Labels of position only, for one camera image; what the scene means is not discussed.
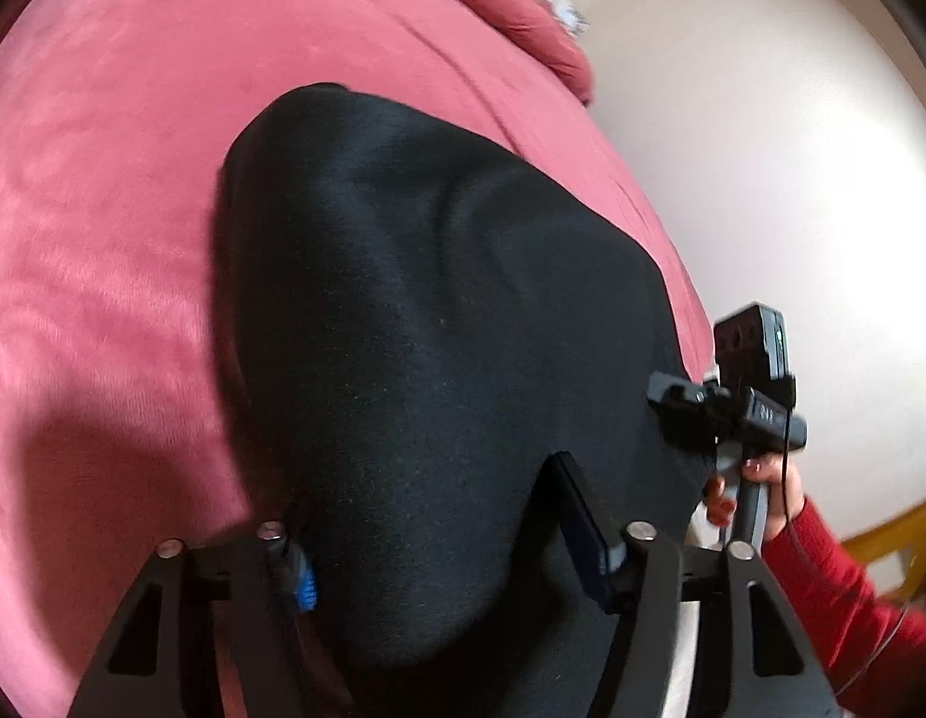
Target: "pink bed sheet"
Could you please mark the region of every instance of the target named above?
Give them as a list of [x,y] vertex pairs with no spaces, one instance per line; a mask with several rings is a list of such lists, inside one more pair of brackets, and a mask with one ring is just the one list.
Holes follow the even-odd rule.
[[623,162],[460,1],[34,0],[0,47],[0,685],[24,718],[67,712],[157,541],[273,508],[215,384],[211,216],[232,139],[318,81],[559,181],[653,256],[687,369],[709,363],[699,299]]

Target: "metal screw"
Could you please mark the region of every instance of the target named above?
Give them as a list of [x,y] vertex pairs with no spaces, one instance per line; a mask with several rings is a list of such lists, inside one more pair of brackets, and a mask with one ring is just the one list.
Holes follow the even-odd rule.
[[740,561],[750,561],[756,555],[756,549],[742,540],[733,540],[729,543],[729,553]]
[[164,540],[157,546],[157,554],[161,559],[173,559],[184,553],[184,543],[177,539]]
[[280,521],[265,521],[257,527],[257,537],[261,540],[279,540],[284,535],[284,525]]
[[656,527],[647,524],[645,521],[633,521],[626,527],[626,532],[632,539],[638,540],[640,543],[648,543],[648,541],[656,539]]

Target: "red sweater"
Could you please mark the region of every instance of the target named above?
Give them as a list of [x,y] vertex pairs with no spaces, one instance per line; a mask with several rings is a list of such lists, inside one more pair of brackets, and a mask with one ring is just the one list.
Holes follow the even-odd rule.
[[[839,546],[811,501],[790,530],[763,546],[771,568],[814,645],[828,681],[840,688],[876,650],[900,610],[876,598],[862,567]],[[895,637],[839,699],[861,718],[891,718],[926,672],[926,614],[911,608]]]

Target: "black fabric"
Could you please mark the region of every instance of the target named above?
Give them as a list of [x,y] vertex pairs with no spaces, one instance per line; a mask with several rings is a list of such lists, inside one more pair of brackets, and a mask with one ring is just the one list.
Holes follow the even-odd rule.
[[614,619],[531,495],[543,460],[677,538],[710,469],[645,401],[684,374],[650,256],[495,143],[329,85],[246,128],[225,194],[239,364],[361,711],[585,715]]

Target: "wall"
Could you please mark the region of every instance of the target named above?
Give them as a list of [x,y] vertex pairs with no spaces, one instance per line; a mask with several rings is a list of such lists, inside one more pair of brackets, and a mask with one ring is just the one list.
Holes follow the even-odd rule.
[[575,1],[592,114],[710,317],[752,299],[785,313],[801,465],[833,528],[925,498],[926,110],[910,83],[839,0]]

